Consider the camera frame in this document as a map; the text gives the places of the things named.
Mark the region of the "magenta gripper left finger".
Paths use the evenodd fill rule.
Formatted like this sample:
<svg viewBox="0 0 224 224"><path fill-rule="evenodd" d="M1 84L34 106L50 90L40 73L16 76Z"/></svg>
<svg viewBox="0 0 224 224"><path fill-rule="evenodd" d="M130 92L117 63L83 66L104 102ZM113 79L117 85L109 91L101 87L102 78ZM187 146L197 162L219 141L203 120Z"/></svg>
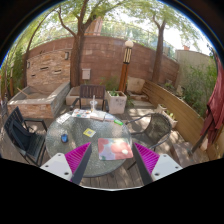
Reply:
<svg viewBox="0 0 224 224"><path fill-rule="evenodd" d="M91 153L92 146L91 143L88 142L65 154L65 158L72 171L71 181L73 183L77 185L80 184Z"/></svg>

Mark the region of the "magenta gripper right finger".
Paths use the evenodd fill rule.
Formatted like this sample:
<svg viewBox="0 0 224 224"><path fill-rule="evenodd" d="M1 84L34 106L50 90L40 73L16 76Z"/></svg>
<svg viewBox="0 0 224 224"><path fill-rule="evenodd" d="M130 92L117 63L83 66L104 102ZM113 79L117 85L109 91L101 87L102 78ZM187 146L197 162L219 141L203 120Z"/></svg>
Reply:
<svg viewBox="0 0 224 224"><path fill-rule="evenodd" d="M133 146L133 154L144 185L153 182L151 174L159 160L159 155L154 151L135 143Z"/></svg>

